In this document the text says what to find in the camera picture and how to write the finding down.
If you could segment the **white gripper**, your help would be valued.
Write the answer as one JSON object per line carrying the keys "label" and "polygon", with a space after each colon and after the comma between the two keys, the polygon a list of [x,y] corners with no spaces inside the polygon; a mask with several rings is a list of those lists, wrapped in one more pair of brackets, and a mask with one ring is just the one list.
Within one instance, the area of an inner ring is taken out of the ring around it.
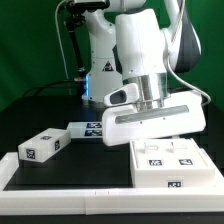
{"label": "white gripper", "polygon": [[132,104],[108,108],[102,116],[103,142],[115,146],[203,131],[206,121],[201,103],[198,92],[183,91],[167,98],[163,108],[138,111]]}

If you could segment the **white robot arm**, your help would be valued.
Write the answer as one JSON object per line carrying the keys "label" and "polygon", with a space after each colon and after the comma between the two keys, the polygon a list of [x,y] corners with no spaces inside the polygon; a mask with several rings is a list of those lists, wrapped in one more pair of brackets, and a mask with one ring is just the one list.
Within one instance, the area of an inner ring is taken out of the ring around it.
{"label": "white robot arm", "polygon": [[201,55],[185,0],[164,0],[170,26],[160,28],[146,0],[72,0],[90,35],[91,70],[84,102],[104,106],[102,137],[108,146],[205,128],[203,92],[171,93],[167,75],[189,71]]}

